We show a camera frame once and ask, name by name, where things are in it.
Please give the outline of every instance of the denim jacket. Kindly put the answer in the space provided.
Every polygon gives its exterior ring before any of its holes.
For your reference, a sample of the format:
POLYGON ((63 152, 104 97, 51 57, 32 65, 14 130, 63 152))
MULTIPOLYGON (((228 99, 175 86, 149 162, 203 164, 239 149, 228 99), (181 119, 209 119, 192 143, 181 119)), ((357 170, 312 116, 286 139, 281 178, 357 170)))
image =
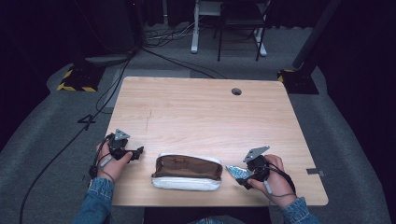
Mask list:
MULTIPOLYGON (((85 196, 85 200, 80 207, 73 223, 98 223, 103 224, 109 218, 111 211, 111 199, 113 197, 114 185, 106 178, 96 177, 92 182, 85 196)), ((298 198, 294 203, 281 209, 281 213, 287 224, 317 224, 319 220, 309 213, 305 199, 298 198)), ((225 224, 223 221, 213 218, 205 218, 196 224, 225 224)))

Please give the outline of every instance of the gray carpet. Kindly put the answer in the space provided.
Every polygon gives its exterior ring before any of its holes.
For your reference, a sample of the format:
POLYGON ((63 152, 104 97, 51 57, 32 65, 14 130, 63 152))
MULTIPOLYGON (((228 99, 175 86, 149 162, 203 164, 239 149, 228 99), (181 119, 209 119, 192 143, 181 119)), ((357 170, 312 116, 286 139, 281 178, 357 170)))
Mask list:
MULTIPOLYGON (((190 54, 190 35, 149 50, 199 65, 183 63, 193 66, 191 77, 276 80, 278 70, 291 68, 309 34, 309 29, 268 30, 264 40, 268 56, 260 57, 258 62, 254 61, 253 44, 244 43, 244 47, 239 48, 233 43, 224 47, 218 63, 217 40, 212 38, 212 29, 201 30, 197 54, 190 54)), ((111 87, 120 69, 120 65, 106 69, 98 92, 56 91, 69 66, 50 77, 51 94, 26 118, 0 153, 0 223, 18 222, 22 199, 29 186, 83 128, 84 124, 78 120, 96 113, 96 105, 103 104, 106 97, 101 96, 111 87)), ((127 70, 128 73, 180 71, 186 67, 141 50, 127 70)), ((290 95, 313 159, 325 174, 322 181, 329 197, 326 206, 309 209, 323 223, 390 223, 381 184, 354 133, 327 95, 326 81, 318 69, 313 79, 319 95, 290 95)), ((83 131, 36 182, 24 207, 23 223, 70 223, 84 198, 94 149, 106 134, 110 116, 100 114, 89 130, 83 131)), ((272 222, 282 223, 277 209, 271 207, 270 211, 272 222)), ((113 208, 117 223, 141 223, 143 214, 142 207, 113 208)))

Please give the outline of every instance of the wire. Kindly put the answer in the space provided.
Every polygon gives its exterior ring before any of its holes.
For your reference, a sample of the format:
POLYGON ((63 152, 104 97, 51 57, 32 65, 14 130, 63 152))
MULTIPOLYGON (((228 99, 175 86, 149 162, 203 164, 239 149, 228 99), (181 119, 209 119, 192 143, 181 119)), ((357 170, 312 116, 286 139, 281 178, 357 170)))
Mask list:
MULTIPOLYGON (((215 78, 215 77, 209 75, 209 74, 206 73, 206 72, 203 72, 203 71, 200 71, 200 70, 197 70, 197 69, 195 69, 195 68, 192 68, 192 67, 189 67, 189 66, 187 66, 187 65, 182 64, 182 63, 187 63, 187 62, 182 62, 182 61, 177 60, 177 59, 168 58, 168 57, 165 57, 165 56, 163 56, 163 55, 161 55, 161 54, 152 52, 152 51, 150 51, 150 50, 148 50, 148 49, 145 49, 145 48, 142 48, 142 50, 145 51, 145 52, 147 52, 147 53, 149 53, 149 54, 152 54, 152 55, 155 55, 155 56, 157 56, 157 57, 159 57, 159 58, 162 58, 162 59, 164 59, 164 60, 166 60, 166 61, 168 61, 168 62, 175 63, 175 64, 177 64, 177 65, 179 65, 179 66, 188 68, 188 69, 190 69, 190 70, 192 70, 192 71, 199 72, 199 73, 204 74, 204 75, 206 75, 206 76, 208 76, 208 77, 211 77, 211 78, 215 78)), ((227 77, 221 75, 220 73, 218 73, 218 72, 216 72, 216 73, 219 74, 220 76, 222 76, 222 77, 224 77, 224 78, 227 79, 227 77)))
MULTIPOLYGON (((128 61, 124 64, 123 68, 122 68, 122 73, 125 71, 126 66, 128 65, 128 63, 131 61, 131 59, 133 58, 133 56, 131 56, 128 61)), ((47 165, 41 170, 41 172, 36 176, 35 180, 32 182, 32 184, 30 185, 29 189, 27 190, 22 204, 21 204, 21 209, 20 209, 20 224, 22 224, 23 222, 23 209, 24 206, 26 204, 27 198, 30 194, 30 191, 32 191, 32 188, 35 186, 35 183, 37 182, 37 180, 44 174, 44 172, 50 167, 50 165, 79 137, 79 135, 91 124, 91 122, 100 114, 100 112, 105 108, 105 106, 108 104, 108 102, 110 101, 111 97, 114 95, 116 89, 114 89, 114 91, 111 93, 110 97, 107 99, 107 101, 102 105, 102 107, 99 109, 99 111, 97 111, 92 119, 89 119, 89 121, 87 122, 87 124, 84 125, 84 127, 82 127, 78 133, 61 149, 61 151, 59 151, 53 158, 52 160, 49 161, 49 163, 47 163, 47 165)))
MULTIPOLYGON (((117 79, 111 84, 111 86, 110 86, 110 87, 99 97, 99 99, 96 101, 96 106, 95 106, 96 111, 100 111, 100 109, 98 109, 100 100, 111 90, 111 88, 114 87, 114 85, 116 85, 116 83, 117 83, 117 84, 120 83, 121 78, 122 78, 122 75, 123 75, 123 71, 122 71, 122 69, 120 69, 119 77, 117 77, 117 79)), ((109 115, 109 114, 112 114, 111 112, 103 112, 103 111, 100 111, 100 113, 102 113, 102 114, 108 114, 108 115, 109 115)))

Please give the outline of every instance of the wooden table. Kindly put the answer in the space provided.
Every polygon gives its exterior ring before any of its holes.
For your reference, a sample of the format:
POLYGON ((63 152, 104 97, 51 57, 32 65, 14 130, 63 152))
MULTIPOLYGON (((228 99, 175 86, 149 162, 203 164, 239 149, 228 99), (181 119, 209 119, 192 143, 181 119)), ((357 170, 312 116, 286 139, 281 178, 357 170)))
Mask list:
POLYGON ((126 77, 107 133, 120 129, 131 137, 127 149, 144 146, 117 182, 114 205, 267 206, 255 189, 239 186, 225 165, 242 162, 251 148, 282 158, 298 196, 308 205, 325 205, 326 192, 282 83, 277 81, 126 77), (232 89, 242 94, 232 94, 232 89), (216 191, 157 189, 151 184, 161 152, 220 159, 222 184, 216 191))

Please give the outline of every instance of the person's left hand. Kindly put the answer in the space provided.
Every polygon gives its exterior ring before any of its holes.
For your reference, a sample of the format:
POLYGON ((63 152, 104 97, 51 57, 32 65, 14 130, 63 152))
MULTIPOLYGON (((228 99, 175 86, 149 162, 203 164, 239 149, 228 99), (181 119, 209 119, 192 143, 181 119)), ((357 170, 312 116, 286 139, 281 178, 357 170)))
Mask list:
MULTIPOLYGON (((99 150, 100 144, 96 147, 96 151, 99 150)), ((98 156, 98 177, 106 178, 110 181, 117 181, 120 178, 120 175, 125 167, 125 164, 129 162, 133 153, 126 153, 121 159, 118 161, 116 159, 111 159, 104 167, 101 167, 100 164, 107 159, 108 156, 111 156, 110 150, 108 147, 108 140, 103 144, 102 150, 98 156)))

